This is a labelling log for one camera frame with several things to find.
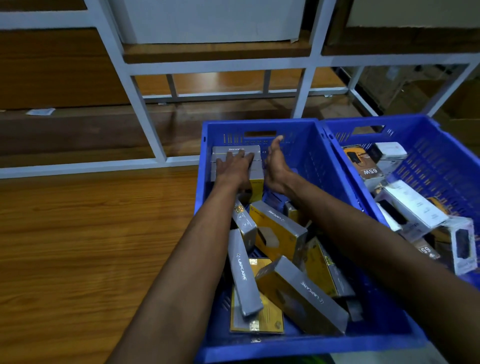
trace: crate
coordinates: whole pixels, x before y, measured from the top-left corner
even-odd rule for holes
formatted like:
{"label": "crate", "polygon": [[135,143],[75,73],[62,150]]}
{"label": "crate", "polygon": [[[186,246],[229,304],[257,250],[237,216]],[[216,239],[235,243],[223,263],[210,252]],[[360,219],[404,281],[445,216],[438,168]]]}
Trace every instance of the crate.
{"label": "crate", "polygon": [[[360,144],[399,142],[408,153],[406,160],[389,178],[401,179],[424,197],[437,197],[453,215],[472,218],[475,225],[477,255],[480,234],[480,160],[439,124],[425,115],[395,115],[321,121],[335,155],[342,163],[352,188],[366,212],[386,224],[342,147]],[[371,133],[357,133],[355,128]],[[462,277],[480,288],[478,269]]]}
{"label": "crate", "polygon": [[[195,212],[211,191],[210,158],[213,146],[260,145],[262,159],[265,160],[273,138],[280,134],[284,135],[280,146],[292,169],[340,200],[363,209],[321,124],[316,119],[297,119],[204,122]],[[251,257],[261,256],[258,250],[251,254]],[[219,289],[196,360],[214,363],[423,346],[426,339],[422,330],[389,296],[367,282],[362,274],[351,281],[364,309],[365,320],[349,323],[343,337],[304,334],[287,317],[284,335],[232,333],[229,330],[231,285]]]}

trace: white metal frame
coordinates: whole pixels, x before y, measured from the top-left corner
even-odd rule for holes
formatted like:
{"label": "white metal frame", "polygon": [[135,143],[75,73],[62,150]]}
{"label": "white metal frame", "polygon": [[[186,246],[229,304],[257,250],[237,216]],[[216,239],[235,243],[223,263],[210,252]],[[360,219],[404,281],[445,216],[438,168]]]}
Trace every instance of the white metal frame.
{"label": "white metal frame", "polygon": [[[110,56],[112,64],[115,67],[129,101],[132,104],[138,121],[145,133],[150,147],[152,148],[155,158],[1,168],[0,178],[174,167],[198,164],[199,156],[167,157],[165,155],[158,134],[146,109],[144,99],[154,99],[158,102],[167,102],[201,99],[219,100],[232,98],[295,96],[295,107],[292,111],[292,117],[300,118],[308,95],[333,95],[350,92],[371,115],[377,116],[370,105],[368,105],[357,91],[355,91],[355,85],[360,78],[364,66],[462,64],[463,66],[459,67],[454,72],[438,94],[432,97],[428,105],[422,111],[423,113],[432,116],[480,62],[480,53],[322,56],[321,50],[324,45],[336,0],[320,0],[310,38],[312,51],[308,57],[126,64],[123,59],[123,46],[118,28],[107,0],[84,1],[87,5],[86,11],[0,12],[0,29],[58,29],[92,26],[97,28],[105,45],[105,49]],[[345,66],[357,67],[348,86],[317,89],[311,88],[313,75],[317,67]],[[268,85],[271,70],[289,68],[303,69],[297,89],[269,90]],[[172,75],[176,73],[250,70],[265,70],[262,91],[177,94],[172,77]],[[134,76],[149,74],[167,75],[171,94],[143,97]]]}

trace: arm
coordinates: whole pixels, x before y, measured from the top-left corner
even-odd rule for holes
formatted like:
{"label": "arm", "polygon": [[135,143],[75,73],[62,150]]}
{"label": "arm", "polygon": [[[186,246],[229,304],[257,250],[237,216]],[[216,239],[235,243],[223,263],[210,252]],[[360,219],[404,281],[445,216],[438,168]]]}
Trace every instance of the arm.
{"label": "arm", "polygon": [[305,211],[339,250],[389,292],[451,363],[478,363],[480,292],[356,208],[290,171],[276,138],[266,183]]}
{"label": "arm", "polygon": [[155,278],[107,363],[191,363],[227,257],[235,195],[253,153],[217,160],[215,186]]}

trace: person's left hand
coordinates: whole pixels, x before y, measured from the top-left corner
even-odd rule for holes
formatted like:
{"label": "person's left hand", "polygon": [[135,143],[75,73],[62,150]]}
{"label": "person's left hand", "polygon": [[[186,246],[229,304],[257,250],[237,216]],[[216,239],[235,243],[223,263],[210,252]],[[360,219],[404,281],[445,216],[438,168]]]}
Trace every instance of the person's left hand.
{"label": "person's left hand", "polygon": [[217,158],[215,185],[228,184],[236,186],[237,190],[248,190],[252,188],[248,175],[248,168],[252,163],[254,153],[245,155],[242,149],[236,156],[232,152],[227,153],[225,162]]}

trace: lapcare logo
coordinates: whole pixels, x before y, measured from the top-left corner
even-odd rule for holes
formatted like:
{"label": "lapcare logo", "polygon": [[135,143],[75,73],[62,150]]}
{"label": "lapcare logo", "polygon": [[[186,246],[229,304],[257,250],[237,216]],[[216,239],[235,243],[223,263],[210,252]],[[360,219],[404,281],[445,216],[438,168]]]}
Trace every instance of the lapcare logo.
{"label": "lapcare logo", "polygon": [[279,218],[281,221],[285,221],[284,218],[281,218],[279,215],[277,215],[275,212],[273,212],[272,210],[268,210],[269,213],[271,213],[273,216],[275,216],[276,218]]}
{"label": "lapcare logo", "polygon": [[318,296],[318,294],[316,294],[314,291],[312,291],[312,290],[310,289],[310,287],[307,286],[307,284],[306,284],[305,282],[302,282],[301,285],[302,285],[303,287],[305,287],[305,288],[307,289],[307,291],[310,292],[317,300],[319,300],[320,303],[323,303],[323,302],[324,302],[323,299],[320,298],[320,297]]}
{"label": "lapcare logo", "polygon": [[237,260],[239,261],[241,276],[243,280],[247,280],[247,277],[245,277],[245,270],[243,269],[243,264],[241,263],[241,260],[240,260],[240,254],[237,254]]}

